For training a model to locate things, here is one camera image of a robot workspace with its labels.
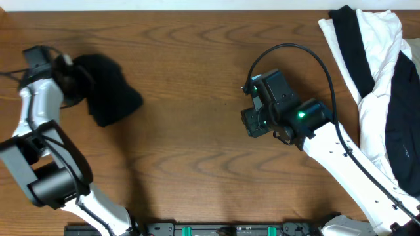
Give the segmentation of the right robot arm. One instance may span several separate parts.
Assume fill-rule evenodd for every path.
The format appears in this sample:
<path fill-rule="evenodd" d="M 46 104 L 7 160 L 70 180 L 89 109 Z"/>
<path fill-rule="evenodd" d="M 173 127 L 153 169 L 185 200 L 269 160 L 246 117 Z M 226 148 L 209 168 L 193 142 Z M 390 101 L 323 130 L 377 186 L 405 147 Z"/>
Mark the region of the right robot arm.
<path fill-rule="evenodd" d="M 318 228 L 319 235 L 419 234 L 419 200 L 374 166 L 321 101 L 255 96 L 253 107 L 241 111 L 241 119 L 250 137 L 273 132 L 321 164 L 366 215 L 366 222 L 334 216 Z"/>

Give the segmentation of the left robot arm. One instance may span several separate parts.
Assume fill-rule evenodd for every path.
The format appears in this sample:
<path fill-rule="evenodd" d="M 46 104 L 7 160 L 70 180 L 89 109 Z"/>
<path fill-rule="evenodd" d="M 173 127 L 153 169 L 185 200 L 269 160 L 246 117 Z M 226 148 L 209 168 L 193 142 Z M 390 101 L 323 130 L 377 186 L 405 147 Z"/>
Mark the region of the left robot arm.
<path fill-rule="evenodd" d="M 139 235 L 129 211 L 95 186 L 86 158 L 60 127 L 60 112 L 86 101 L 97 125 L 106 127 L 138 109 L 141 95 L 107 56 L 70 58 L 46 45 L 23 55 L 20 120 L 1 143 L 2 162 L 33 205 L 70 212 L 90 225 L 76 235 Z"/>

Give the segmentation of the black Sydrogen t-shirt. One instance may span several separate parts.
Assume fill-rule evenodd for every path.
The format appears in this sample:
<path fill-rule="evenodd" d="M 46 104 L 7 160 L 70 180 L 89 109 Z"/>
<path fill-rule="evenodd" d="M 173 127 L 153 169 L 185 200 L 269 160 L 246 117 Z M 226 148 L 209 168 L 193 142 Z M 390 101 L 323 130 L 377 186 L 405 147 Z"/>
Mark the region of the black Sydrogen t-shirt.
<path fill-rule="evenodd" d="M 143 99 L 125 79 L 122 67 L 103 54 L 86 54 L 74 59 L 74 65 L 82 68 L 87 77 L 83 82 L 87 94 L 89 114 L 100 127 L 112 125 L 136 111 Z"/>

